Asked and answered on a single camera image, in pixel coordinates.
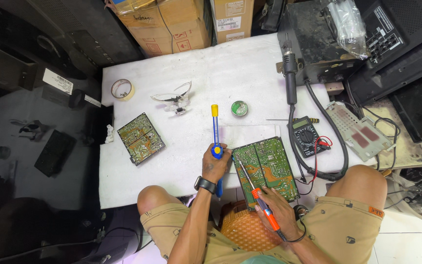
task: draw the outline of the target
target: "barcode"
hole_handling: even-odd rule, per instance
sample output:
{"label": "barcode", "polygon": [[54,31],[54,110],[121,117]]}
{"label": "barcode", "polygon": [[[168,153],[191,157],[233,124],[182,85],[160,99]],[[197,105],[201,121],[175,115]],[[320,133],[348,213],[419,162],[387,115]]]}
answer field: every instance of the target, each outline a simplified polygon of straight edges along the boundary
{"label": "barcode", "polygon": [[63,77],[61,77],[61,76],[56,76],[56,78],[58,78],[58,80],[60,80],[60,81],[62,81],[62,82],[64,82],[64,83],[66,83],[66,84],[69,84],[70,83],[70,81],[68,81],[68,80],[66,80],[65,78],[63,78]]}
{"label": "barcode", "polygon": [[218,27],[229,26],[229,25],[235,25],[235,22],[226,23],[226,24],[218,24]]}

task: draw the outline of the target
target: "green tin lid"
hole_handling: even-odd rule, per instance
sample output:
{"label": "green tin lid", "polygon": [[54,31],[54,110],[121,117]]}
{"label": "green tin lid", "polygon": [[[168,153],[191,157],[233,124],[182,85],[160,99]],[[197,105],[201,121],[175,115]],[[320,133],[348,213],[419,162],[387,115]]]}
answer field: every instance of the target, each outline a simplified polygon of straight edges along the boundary
{"label": "green tin lid", "polygon": [[231,111],[235,117],[243,117],[249,111],[249,107],[244,101],[235,101],[231,106]]}

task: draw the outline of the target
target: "digital multimeter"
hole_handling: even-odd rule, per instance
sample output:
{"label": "digital multimeter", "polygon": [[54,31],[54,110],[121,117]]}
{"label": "digital multimeter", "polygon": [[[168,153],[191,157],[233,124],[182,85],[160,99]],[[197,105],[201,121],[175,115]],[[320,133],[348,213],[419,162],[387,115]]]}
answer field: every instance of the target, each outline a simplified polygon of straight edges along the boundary
{"label": "digital multimeter", "polygon": [[[315,140],[318,138],[318,133],[308,116],[299,118],[293,122],[292,137],[295,139],[297,147],[299,147],[299,150],[302,152],[304,158],[315,155],[314,146]],[[325,149],[318,145],[317,154],[323,151],[325,151]]]}

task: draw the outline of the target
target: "circuit board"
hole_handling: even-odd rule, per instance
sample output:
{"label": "circuit board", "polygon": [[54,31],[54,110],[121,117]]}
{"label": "circuit board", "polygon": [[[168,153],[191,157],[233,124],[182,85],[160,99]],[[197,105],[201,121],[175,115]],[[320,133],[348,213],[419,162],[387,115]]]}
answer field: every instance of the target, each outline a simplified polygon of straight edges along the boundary
{"label": "circuit board", "polygon": [[263,185],[268,188],[275,188],[288,202],[301,197],[294,182],[291,167],[280,137],[234,148],[232,150],[232,160],[234,161],[249,211],[255,210],[257,201],[253,198],[252,187],[237,160],[240,160],[244,165],[255,188],[261,188]]}
{"label": "circuit board", "polygon": [[145,113],[119,129],[118,135],[136,166],[166,146]]}

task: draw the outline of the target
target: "man's left hand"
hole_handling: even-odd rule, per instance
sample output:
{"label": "man's left hand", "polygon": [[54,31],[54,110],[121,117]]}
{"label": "man's left hand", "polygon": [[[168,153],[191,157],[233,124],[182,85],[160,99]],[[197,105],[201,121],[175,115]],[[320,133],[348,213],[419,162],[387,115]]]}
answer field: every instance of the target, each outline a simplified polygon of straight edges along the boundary
{"label": "man's left hand", "polygon": [[211,148],[214,144],[211,144],[203,155],[202,177],[215,184],[218,183],[224,172],[226,172],[227,162],[232,155],[232,151],[227,148],[226,144],[220,143],[220,145],[223,151],[221,159],[218,160],[211,154]]}

